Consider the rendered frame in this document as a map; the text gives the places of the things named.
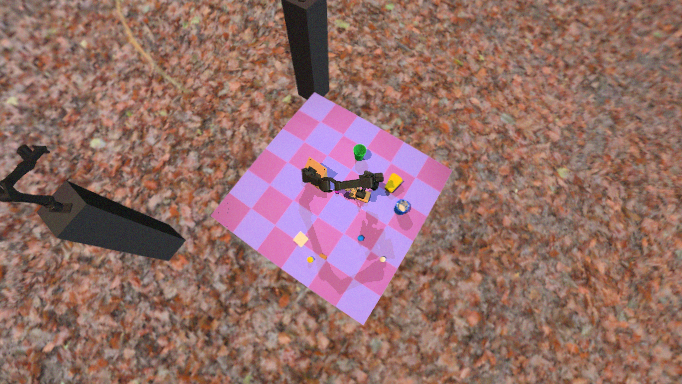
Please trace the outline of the blue mug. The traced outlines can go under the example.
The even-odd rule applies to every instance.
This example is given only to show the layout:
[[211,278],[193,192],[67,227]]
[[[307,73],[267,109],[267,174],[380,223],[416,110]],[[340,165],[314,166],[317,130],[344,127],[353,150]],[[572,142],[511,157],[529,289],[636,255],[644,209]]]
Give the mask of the blue mug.
[[394,208],[397,215],[403,215],[409,209],[409,204],[406,200],[399,200]]

